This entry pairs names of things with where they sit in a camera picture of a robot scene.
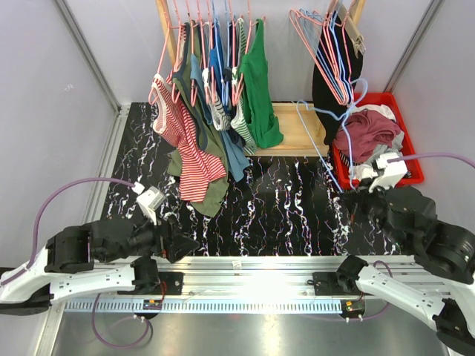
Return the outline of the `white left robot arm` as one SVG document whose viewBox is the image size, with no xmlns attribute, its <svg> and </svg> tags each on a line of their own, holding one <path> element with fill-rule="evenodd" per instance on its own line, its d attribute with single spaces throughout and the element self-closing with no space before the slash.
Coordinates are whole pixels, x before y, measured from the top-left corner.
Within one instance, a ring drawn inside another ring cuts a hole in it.
<svg viewBox="0 0 475 356">
<path fill-rule="evenodd" d="M 119 216 L 70 226 L 32 264 L 1 269 L 1 313 L 29 316 L 79 296 L 146 295 L 167 289 L 157 258 L 176 263 L 199 247 L 175 218 L 140 224 Z"/>
</svg>

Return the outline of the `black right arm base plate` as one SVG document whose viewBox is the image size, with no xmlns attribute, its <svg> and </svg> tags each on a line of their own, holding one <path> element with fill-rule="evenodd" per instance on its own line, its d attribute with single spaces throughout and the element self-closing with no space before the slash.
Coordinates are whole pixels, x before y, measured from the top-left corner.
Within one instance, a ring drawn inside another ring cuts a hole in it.
<svg viewBox="0 0 475 356">
<path fill-rule="evenodd" d="M 311 285 L 314 288 L 315 296 L 359 296 L 357 289 L 345 291 L 337 281 L 335 272 L 314 272 L 312 274 Z"/>
</svg>

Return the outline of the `grey tank top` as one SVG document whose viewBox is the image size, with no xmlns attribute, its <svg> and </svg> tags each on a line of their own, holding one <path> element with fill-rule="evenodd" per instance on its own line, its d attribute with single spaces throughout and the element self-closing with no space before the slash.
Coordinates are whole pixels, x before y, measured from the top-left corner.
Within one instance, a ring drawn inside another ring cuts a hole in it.
<svg viewBox="0 0 475 356">
<path fill-rule="evenodd" d="M 404 131 L 401 131 L 394 137 L 390 145 L 377 144 L 371 156 L 364 162 L 365 164 L 372 165 L 373 162 L 378 159 L 382 154 L 396 153 L 397 156 L 402 156 L 401 150 L 403 148 Z"/>
</svg>

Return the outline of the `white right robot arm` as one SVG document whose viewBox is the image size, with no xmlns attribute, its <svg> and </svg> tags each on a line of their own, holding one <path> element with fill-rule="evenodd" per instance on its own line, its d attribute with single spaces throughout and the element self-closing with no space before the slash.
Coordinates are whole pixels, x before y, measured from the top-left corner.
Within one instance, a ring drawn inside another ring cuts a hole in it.
<svg viewBox="0 0 475 356">
<path fill-rule="evenodd" d="M 391 234 L 401 251 L 442 279 L 449 297 L 429 296 L 382 274 L 357 256 L 347 257 L 336 271 L 344 294 L 371 294 L 413 315 L 449 349 L 474 354 L 474 234 L 438 219 L 436 203 L 414 187 L 360 188 L 343 199 L 351 212 L 362 213 Z"/>
</svg>

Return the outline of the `maroon tank top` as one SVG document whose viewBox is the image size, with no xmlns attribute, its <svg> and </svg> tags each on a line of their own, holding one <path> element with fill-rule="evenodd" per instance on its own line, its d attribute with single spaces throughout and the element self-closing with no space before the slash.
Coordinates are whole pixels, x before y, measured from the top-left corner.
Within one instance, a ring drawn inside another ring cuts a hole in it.
<svg viewBox="0 0 475 356">
<path fill-rule="evenodd" d="M 358 164 L 364 163 L 371 156 L 377 144 L 390 145 L 394 137 L 402 131 L 396 122 L 369 110 L 350 115 L 346 127 L 352 139 L 352 158 Z M 333 145 L 350 158 L 350 150 L 343 131 L 336 134 Z"/>
</svg>

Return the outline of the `white plain tank top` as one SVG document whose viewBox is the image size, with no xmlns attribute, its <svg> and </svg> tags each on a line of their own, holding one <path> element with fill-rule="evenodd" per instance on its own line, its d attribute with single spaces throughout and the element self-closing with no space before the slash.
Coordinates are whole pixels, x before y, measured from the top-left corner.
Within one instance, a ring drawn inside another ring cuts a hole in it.
<svg viewBox="0 0 475 356">
<path fill-rule="evenodd" d="M 372 165 L 360 164 L 349 168 L 349 178 L 351 180 L 362 181 L 364 179 L 373 179 L 378 176 Z"/>
</svg>

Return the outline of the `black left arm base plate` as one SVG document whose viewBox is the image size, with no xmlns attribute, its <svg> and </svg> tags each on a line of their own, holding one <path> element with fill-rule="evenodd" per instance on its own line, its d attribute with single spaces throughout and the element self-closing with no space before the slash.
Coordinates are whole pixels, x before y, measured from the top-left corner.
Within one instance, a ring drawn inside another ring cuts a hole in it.
<svg viewBox="0 0 475 356">
<path fill-rule="evenodd" d="M 162 294 L 164 291 L 166 296 L 179 296 L 183 292 L 184 273 L 176 271 L 160 271 L 159 284 L 154 290 L 155 294 Z"/>
</svg>

